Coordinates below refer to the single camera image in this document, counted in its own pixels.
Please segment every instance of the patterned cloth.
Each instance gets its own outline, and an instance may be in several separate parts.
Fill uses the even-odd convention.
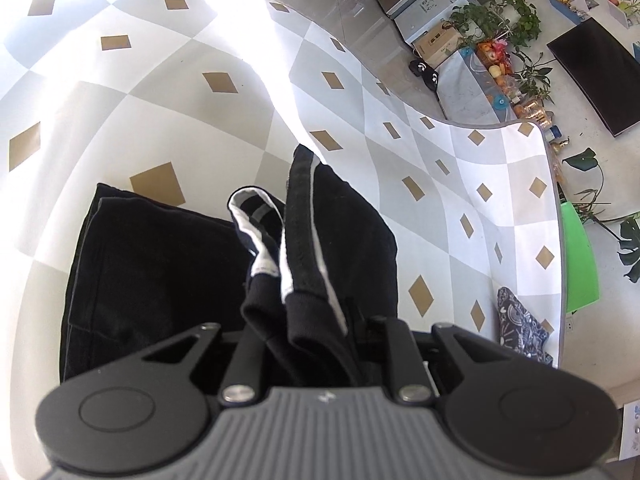
[[[505,286],[498,291],[498,316],[500,345],[540,363],[553,364],[553,357],[543,350],[549,332]]]

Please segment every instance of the green leaf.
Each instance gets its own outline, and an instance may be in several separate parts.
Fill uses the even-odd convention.
[[[640,249],[636,249],[630,253],[618,253],[618,256],[624,266],[633,265],[636,261],[640,260]]]
[[[640,245],[640,227],[638,223],[630,218],[620,224],[620,237],[627,240],[634,240]]]
[[[632,283],[636,283],[638,278],[640,278],[640,262],[631,267],[631,270],[626,273],[625,276],[628,277]]]
[[[563,159],[562,161],[566,162],[569,166],[575,168],[576,170],[589,171],[598,165],[598,161],[595,157],[596,153],[591,148],[587,148],[582,153],[570,156]]]

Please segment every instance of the black pants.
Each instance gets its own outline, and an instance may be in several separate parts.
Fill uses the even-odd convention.
[[[98,184],[66,289],[60,380],[202,322],[240,330],[250,259],[231,222]]]

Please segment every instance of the television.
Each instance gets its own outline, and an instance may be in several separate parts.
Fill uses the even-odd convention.
[[[615,137],[640,122],[640,63],[593,18],[547,46]]]

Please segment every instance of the tiled floor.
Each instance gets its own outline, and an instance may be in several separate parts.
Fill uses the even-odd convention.
[[[321,24],[364,63],[402,100],[425,114],[439,117],[439,106],[420,80],[406,68],[412,58],[402,46],[395,28],[374,0],[281,0]],[[546,44],[567,31],[571,22],[550,6],[548,0],[527,0],[538,8],[542,34],[531,46],[530,53],[544,52],[551,59]],[[591,11],[626,48],[640,39],[638,26],[625,30],[610,17],[606,0]],[[558,65],[551,72],[552,96],[555,104],[548,108],[556,113],[556,124],[572,144],[566,156],[592,147],[606,175],[603,202],[607,216],[616,217],[640,209],[638,160],[640,159],[640,126],[613,139],[595,111],[566,72]],[[596,174],[565,171],[568,189],[578,191],[599,185]],[[640,378],[638,285],[623,277],[613,238],[597,225],[587,226],[596,254],[600,276],[601,300],[578,311],[574,330],[566,334],[564,366],[604,388]]]
[[[443,119],[435,95],[407,69],[414,59],[376,0],[280,0],[343,42],[358,60],[405,103]]]
[[[56,384],[65,283],[97,182],[228,218],[238,187],[284,198],[300,142],[395,233],[399,315],[412,328],[452,321],[497,340],[507,285],[559,329],[556,199],[533,126],[443,123],[277,0],[0,8],[0,416],[11,429],[0,458],[12,477],[46,468],[33,415]],[[537,181],[546,188],[533,192]],[[560,339],[554,330],[546,346],[555,359]]]

